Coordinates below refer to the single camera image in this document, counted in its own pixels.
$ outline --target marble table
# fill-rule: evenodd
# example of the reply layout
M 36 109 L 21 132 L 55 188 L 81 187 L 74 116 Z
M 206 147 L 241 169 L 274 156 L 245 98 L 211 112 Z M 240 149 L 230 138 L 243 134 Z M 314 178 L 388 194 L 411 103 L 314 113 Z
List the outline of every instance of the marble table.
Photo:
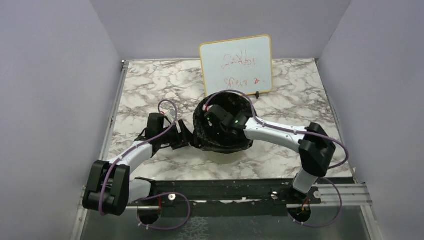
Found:
M 340 139 L 314 59 L 275 59 L 272 92 L 252 96 L 258 115 L 271 122 L 308 126 L 320 124 L 330 137 Z M 193 131 L 193 112 L 204 99 L 200 60 L 132 61 L 123 87 L 108 152 L 112 158 L 127 149 L 146 127 L 149 113 L 162 99 L 178 106 L 178 117 Z M 337 147 L 332 164 L 345 155 Z M 218 180 L 293 178 L 301 168 L 299 154 L 271 143 L 255 141 L 234 163 L 217 164 L 193 147 L 159 151 L 132 174 L 154 180 Z M 348 164 L 329 170 L 328 177 L 351 177 Z

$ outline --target cable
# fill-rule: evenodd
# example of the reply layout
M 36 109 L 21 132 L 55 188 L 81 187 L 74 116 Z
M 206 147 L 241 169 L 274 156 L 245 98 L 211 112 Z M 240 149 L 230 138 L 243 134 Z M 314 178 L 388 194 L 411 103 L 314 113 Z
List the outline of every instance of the cable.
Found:
M 333 220 L 331 220 L 331 221 L 329 221 L 329 222 L 327 222 L 327 223 L 325 223 L 325 224 L 322 224 L 322 225 L 311 225 L 311 224 L 308 224 L 308 223 L 299 222 L 299 221 L 295 220 L 295 219 L 292 217 L 292 215 L 290 215 L 290 214 L 289 214 L 290 218 L 291 218 L 291 219 L 293 219 L 293 222 L 294 222 L 294 223 L 297 223 L 297 224 L 299 224 L 299 225 L 302 225 L 302 226 L 304 226 L 304 227 L 308 227 L 308 228 L 323 228 L 323 227 L 327 227 L 327 226 L 330 226 L 330 225 L 334 224 L 334 223 L 335 223 L 335 222 L 337 222 L 337 221 L 340 219 L 340 217 L 342 216 L 342 211 L 343 211 L 343 202 L 342 202 L 342 195 L 340 194 L 339 189 L 338 189 L 338 188 L 336 187 L 336 185 L 335 185 L 332 181 L 330 181 L 328 178 L 322 177 L 321 179 L 324 179 L 325 181 L 329 182 L 329 183 L 330 183 L 330 184 L 334 187 L 335 191 L 336 191 L 336 192 L 337 192 L 337 194 L 338 194 L 338 199 L 340 200 L 340 209 L 338 210 L 337 215 L 335 216 L 335 218 L 334 218 Z
M 287 132 L 287 133 L 292 133 L 292 134 L 304 134 L 304 135 L 311 135 L 311 136 L 316 136 L 316 137 L 319 137 L 319 138 L 322 138 L 322 139 L 325 139 L 325 140 L 329 140 L 329 141 L 331 141 L 331 142 L 334 142 L 334 143 L 336 143 L 336 144 L 338 144 L 340 147 L 342 147 L 343 148 L 343 150 L 344 150 L 344 153 L 345 153 L 345 158 L 344 158 L 344 160 L 343 161 L 341 161 L 341 162 L 339 162 L 339 163 L 337 163 L 337 164 L 335 164 L 335 165 L 333 165 L 333 166 L 330 166 L 328 169 L 334 169 L 334 168 L 337 168 L 337 167 L 339 167 L 339 166 L 341 166 L 341 165 L 343 165 L 343 164 L 345 164 L 347 161 L 348 161 L 348 159 L 349 159 L 349 151 L 348 151 L 348 148 L 342 143 L 342 142 L 340 142 L 339 140 L 337 140 L 337 139 L 334 139 L 334 138 L 331 138 L 331 137 L 329 137 L 329 136 L 325 136 L 325 135 L 322 135 L 322 134 L 318 134 L 318 133 L 315 133 L 315 132 L 310 132 L 310 131 L 295 131 L 295 130 L 292 130 L 292 129 L 288 129 L 288 128 L 284 128 L 284 127 L 279 127 L 279 126 L 274 126 L 274 125 L 271 125 L 271 124 L 268 124 L 268 123 L 266 123 L 266 122 L 263 122 L 263 121 L 261 121 L 261 120 L 259 120 L 259 118 L 258 118 L 258 116 L 256 115 L 256 111 L 255 111 L 255 107 L 253 106 L 253 102 L 252 102 L 252 100 L 244 93 L 244 92 L 241 92 L 241 91 L 238 91 L 238 90 L 222 90 L 222 91 L 219 91 L 219 92 L 217 92 L 217 93 L 215 93 L 215 94 L 213 94 L 207 101 L 206 101 L 206 103 L 204 104 L 205 105 L 205 109 L 208 109 L 208 106 L 209 106 L 209 102 L 211 102 L 211 100 L 214 98 L 214 97 L 216 97 L 217 95 L 219 95 L 219 94 L 221 94 L 221 93 L 225 93 L 225 92 L 233 92 L 233 93 L 238 93 L 238 94 L 241 94 L 243 97 L 245 97 L 248 101 L 249 101 L 249 103 L 250 103 L 250 108 L 251 108 L 251 111 L 252 111 L 252 115 L 253 115 L 253 119 L 256 121 L 256 122 L 258 122 L 259 124 L 261 124 L 262 126 L 265 126 L 265 127 L 268 127 L 268 128 L 271 128 L 271 129 L 275 129 L 275 130 L 280 130 L 280 131 L 283 131 L 283 132 Z
M 183 195 L 179 192 L 165 192 L 165 193 L 161 193 L 161 194 L 158 194 L 158 195 L 155 195 L 155 196 L 150 196 L 150 197 L 139 199 L 139 201 L 148 201 L 148 200 L 156 199 L 156 198 L 166 196 L 166 195 L 170 195 L 170 194 L 175 194 L 175 195 L 181 196 L 187 202 L 188 214 L 187 214 L 187 217 L 184 219 L 184 221 L 182 221 L 182 223 L 178 224 L 177 226 L 173 226 L 173 227 L 160 227 L 160 226 L 145 225 L 144 223 L 142 223 L 142 221 L 140 220 L 140 215 L 137 213 L 137 219 L 140 222 L 138 225 L 144 226 L 148 229 L 166 230 L 167 231 L 167 230 L 177 229 L 179 227 L 182 227 L 184 224 L 186 224 L 189 221 L 190 215 L 192 214 L 192 207 L 190 206 L 189 199 L 185 195 Z
M 127 156 L 128 154 L 130 154 L 133 150 L 135 150 L 135 149 L 137 149 L 138 147 L 140 147 L 140 146 L 142 146 L 142 145 L 145 145 L 145 144 L 148 144 L 148 143 L 150 143 L 151 141 L 154 141 L 154 140 L 156 140 L 156 139 L 158 139 L 158 138 L 160 138 L 160 137 L 162 137 L 163 135 L 165 135 L 165 134 L 167 134 L 167 132 L 169 132 L 169 130 L 171 130 L 171 128 L 172 128 L 172 126 L 177 122 L 177 118 L 178 118 L 178 110 L 177 110 L 177 106 L 175 105 L 175 103 L 173 103 L 171 100 L 168 100 L 168 99 L 163 99 L 162 101 L 160 101 L 159 102 L 159 104 L 157 105 L 157 109 L 159 110 L 159 112 L 161 111 L 161 104 L 163 103 L 163 102 L 168 102 L 168 103 L 170 103 L 170 104 L 172 104 L 172 106 L 174 107 L 174 109 L 175 109 L 175 118 L 174 118 L 174 120 L 173 120 L 173 122 L 172 122 L 172 124 L 165 130 L 165 131 L 163 131 L 162 133 L 160 133 L 160 134 L 158 134 L 157 136 L 154 136 L 154 137 L 152 137 L 152 138 L 150 138 L 150 139 L 148 139 L 148 140 L 146 140 L 146 141 L 143 141 L 143 142 L 141 142 L 141 143 L 139 143 L 139 144 L 137 144 L 137 145 L 135 145 L 135 146 L 133 146 L 133 147 L 131 147 L 131 148 L 129 148 L 129 149 L 127 149 L 124 153 L 122 153 L 122 155 L 121 155 L 121 157 L 118 157 L 117 159 L 116 159 L 116 161 L 114 161 L 113 163 L 112 163 L 112 165 L 109 167 L 109 170 L 107 171 L 107 174 L 106 174 L 106 177 L 104 178 L 104 181 L 103 181 L 103 186 L 101 187 L 101 192 L 100 192 L 100 199 L 98 200 L 98 212 L 100 213 L 100 215 L 102 215 L 102 216 L 105 216 L 106 215 L 106 213 L 104 213 L 103 212 L 103 200 L 104 200 L 104 197 L 105 197 L 105 191 L 106 191 L 106 185 L 108 184 L 108 181 L 109 181 L 109 177 L 111 176 L 111 173 L 112 173 L 112 170 L 114 169 L 114 167 L 125 157 L 125 156 Z

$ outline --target yellow whiteboard frame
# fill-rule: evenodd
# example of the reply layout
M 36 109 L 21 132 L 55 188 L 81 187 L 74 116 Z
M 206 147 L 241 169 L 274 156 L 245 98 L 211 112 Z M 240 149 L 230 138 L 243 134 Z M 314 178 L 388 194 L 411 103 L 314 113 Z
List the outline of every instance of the yellow whiteboard frame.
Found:
M 273 86 L 274 86 L 273 44 L 272 44 L 271 36 L 268 35 L 268 34 L 263 34 L 263 35 L 247 36 L 247 37 L 233 38 L 233 39 L 221 40 L 221 41 L 211 41 L 211 42 L 205 42 L 205 43 L 200 44 L 200 46 L 199 46 L 199 55 L 200 55 L 201 75 L 203 77 L 204 93 L 206 94 L 206 97 L 208 96 L 208 90 L 206 89 L 205 72 L 203 71 L 202 52 L 200 51 L 200 48 L 203 45 L 208 45 L 208 44 L 217 44 L 217 43 L 231 42 L 231 41 L 237 41 L 237 40 L 242 40 L 242 39 L 259 38 L 259 37 L 268 37 L 269 38 L 269 55 L 271 56 L 271 59 L 270 59 L 270 62 L 271 62 L 271 89 L 268 90 L 268 91 L 260 91 L 259 93 L 260 94 L 269 93 L 269 92 L 271 92 L 273 90 Z M 255 94 L 256 94 L 256 92 L 246 93 L 246 95 L 255 95 Z

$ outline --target white marble tabletop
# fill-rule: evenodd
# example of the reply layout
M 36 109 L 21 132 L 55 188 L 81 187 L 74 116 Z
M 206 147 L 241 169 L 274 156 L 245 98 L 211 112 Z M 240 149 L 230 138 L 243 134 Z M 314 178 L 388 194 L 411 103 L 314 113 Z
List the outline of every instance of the white marble tabletop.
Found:
M 314 59 L 275 59 L 272 92 L 252 97 L 258 116 L 275 123 L 320 124 L 330 137 L 340 139 Z M 162 99 L 173 100 L 178 118 L 193 131 L 193 112 L 204 99 L 200 60 L 132 61 L 123 87 L 108 157 L 119 155 L 146 127 L 149 113 Z M 344 159 L 337 147 L 332 165 Z M 229 164 L 214 163 L 199 149 L 160 150 L 132 174 L 154 180 L 218 180 L 293 178 L 301 168 L 298 153 L 255 141 L 243 157 Z M 351 177 L 348 164 L 329 170 L 328 177 Z

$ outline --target purple cable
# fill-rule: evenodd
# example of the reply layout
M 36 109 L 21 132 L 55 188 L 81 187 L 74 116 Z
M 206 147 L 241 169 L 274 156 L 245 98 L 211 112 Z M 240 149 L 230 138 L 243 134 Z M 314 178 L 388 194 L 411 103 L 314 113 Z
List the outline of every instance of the purple cable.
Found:
M 170 195 L 170 194 L 175 194 L 175 195 L 181 196 L 187 202 L 188 214 L 187 214 L 187 217 L 185 218 L 185 220 L 182 223 L 180 223 L 179 225 L 173 226 L 173 227 L 150 226 L 150 225 L 145 225 L 144 223 L 142 223 L 142 221 L 140 220 L 140 215 L 137 213 L 137 219 L 140 222 L 141 226 L 144 226 L 148 229 L 156 229 L 156 230 L 174 230 L 174 229 L 177 229 L 179 227 L 182 227 L 184 224 L 186 224 L 189 221 L 190 215 L 192 214 L 192 207 L 190 206 L 190 201 L 185 195 L 183 195 L 179 192 L 165 192 L 165 193 L 161 193 L 161 194 L 158 194 L 158 195 L 155 195 L 155 196 L 149 196 L 149 197 L 146 197 L 146 198 L 139 199 L 139 201 L 148 201 L 148 200 L 156 199 L 156 198 L 166 196 L 166 195 Z
M 293 219 L 293 222 L 294 222 L 294 223 L 300 224 L 300 225 L 302 225 L 302 226 L 304 226 L 304 227 L 308 227 L 308 228 L 323 228 L 323 227 L 330 226 L 330 225 L 332 225 L 333 223 L 337 222 L 337 220 L 339 220 L 339 219 L 340 219 L 340 217 L 342 216 L 343 202 L 342 202 L 342 195 L 340 194 L 339 189 L 338 189 L 338 188 L 336 187 L 336 185 L 335 185 L 332 181 L 330 181 L 328 178 L 322 177 L 321 179 L 324 179 L 325 181 L 329 182 L 329 183 L 330 183 L 330 184 L 334 187 L 335 191 L 336 191 L 336 192 L 337 192 L 337 194 L 338 194 L 338 199 L 340 200 L 340 209 L 338 210 L 337 215 L 335 216 L 335 218 L 334 218 L 333 220 L 331 220 L 331 221 L 329 221 L 329 222 L 327 222 L 327 223 L 325 223 L 325 224 L 322 224 L 322 225 L 311 225 L 311 224 L 307 224 L 307 223 L 304 223 L 304 222 L 299 222 L 299 221 L 295 220 L 295 219 L 292 217 L 292 215 L 290 215 L 290 214 L 289 214 L 290 218 L 291 218 L 291 219 Z
M 155 136 L 155 137 L 152 137 L 152 138 L 150 138 L 150 139 L 148 139 L 148 140 L 146 140 L 146 141 L 143 141 L 142 143 L 140 143 L 140 144 L 137 144 L 137 145 L 135 145 L 135 146 L 133 146 L 133 147 L 131 147 L 131 148 L 129 148 L 127 151 L 125 151 L 123 154 L 122 154 L 122 156 L 121 157 L 119 157 L 118 159 L 116 159 L 116 161 L 114 161 L 113 163 L 112 163 L 112 165 L 109 167 L 109 170 L 107 171 L 107 173 L 106 173 L 106 177 L 104 178 L 104 181 L 103 181 L 103 186 L 101 187 L 101 192 L 100 192 L 100 199 L 98 200 L 98 212 L 100 213 L 100 215 L 102 215 L 102 216 L 105 216 L 106 215 L 106 213 L 104 213 L 103 212 L 103 200 L 104 200 L 104 197 L 105 197 L 105 191 L 106 191 L 106 185 L 108 184 L 108 180 L 109 180 L 109 177 L 111 176 L 111 173 L 112 173 L 112 170 L 114 169 L 114 167 L 123 159 L 123 158 L 125 158 L 125 156 L 127 156 L 128 154 L 130 154 L 134 149 L 137 149 L 138 147 L 140 147 L 140 146 L 142 146 L 142 145 L 145 145 L 145 144 L 148 144 L 148 143 L 150 143 L 151 141 L 154 141 L 154 140 L 156 140 L 156 139 L 158 139 L 158 138 L 160 138 L 160 137 L 162 137 L 163 135 L 165 135 L 167 132 L 169 132 L 169 130 L 171 130 L 171 128 L 172 128 L 172 126 L 177 122 L 177 118 L 178 118 L 178 110 L 177 110 L 177 106 L 175 105 L 175 103 L 173 103 L 171 100 L 168 100 L 168 99 L 163 99 L 162 101 L 160 101 L 159 102 L 159 104 L 157 105 L 157 109 L 159 110 L 159 112 L 161 112 L 161 104 L 163 103 L 163 102 L 168 102 L 168 103 L 170 103 L 170 104 L 172 104 L 172 106 L 174 107 L 174 109 L 175 109 L 175 118 L 174 118 L 174 120 L 173 120 L 173 122 L 172 122 L 172 124 L 165 130 L 165 131 L 163 131 L 161 134 L 159 134 L 159 135 L 157 135 L 157 136 Z
M 271 125 L 271 124 L 268 124 L 268 123 L 265 123 L 265 122 L 262 122 L 261 120 L 259 120 L 258 119 L 258 116 L 256 115 L 256 112 L 255 112 L 255 107 L 253 106 L 253 102 L 252 102 L 252 100 L 244 93 L 244 92 L 241 92 L 241 91 L 238 91 L 238 90 L 222 90 L 222 91 L 219 91 L 219 92 L 217 92 L 217 93 L 215 93 L 214 95 L 212 95 L 207 101 L 206 101 L 206 103 L 204 104 L 206 107 L 207 106 L 209 106 L 209 102 L 214 98 L 214 97 L 216 97 L 217 95 L 219 95 L 219 94 L 221 94 L 221 93 L 225 93 L 225 92 L 233 92 L 233 93 L 238 93 L 238 94 L 241 94 L 243 97 L 245 97 L 249 102 L 250 102 L 250 108 L 251 108 L 251 111 L 252 111 L 252 115 L 253 115 L 253 118 L 254 118 L 254 120 L 256 121 L 256 122 L 258 122 L 259 124 L 261 124 L 262 126 L 265 126 L 265 127 L 268 127 L 268 128 L 271 128 L 271 129 L 275 129 L 275 130 L 280 130 L 280 131 L 283 131 L 283 132 L 287 132 L 287 133 L 295 133 L 295 134 L 305 134 L 305 135 L 311 135 L 311 136 L 316 136 L 316 137 L 319 137 L 319 138 L 322 138 L 322 139 L 325 139 L 325 140 L 329 140 L 329 141 L 331 141 L 331 142 L 334 142 L 334 143 L 336 143 L 336 144 L 338 144 L 338 145 L 340 145 L 340 147 L 342 147 L 343 148 L 343 150 L 344 150 L 344 153 L 345 153 L 345 155 L 346 155 L 346 157 L 344 158 L 344 160 L 343 161 L 341 161 L 341 162 L 339 162 L 339 163 L 337 163 L 336 165 L 333 165 L 333 166 L 330 166 L 328 169 L 334 169 L 334 168 L 337 168 L 337 167 L 339 167 L 339 166 L 341 166 L 341 165 L 343 165 L 343 164 L 345 164 L 347 161 L 348 161 L 348 159 L 349 159 L 349 151 L 348 151 L 348 148 L 342 143 L 342 142 L 340 142 L 339 140 L 337 140 L 337 139 L 334 139 L 334 138 L 331 138 L 331 137 L 329 137 L 329 136 L 325 136 L 325 135 L 322 135 L 322 134 L 318 134 L 318 133 L 315 133 L 315 132 L 310 132 L 310 131 L 294 131 L 294 130 L 292 130 L 292 129 L 288 129 L 288 128 L 284 128 L 284 127 L 279 127 L 279 126 L 274 126 L 274 125 Z

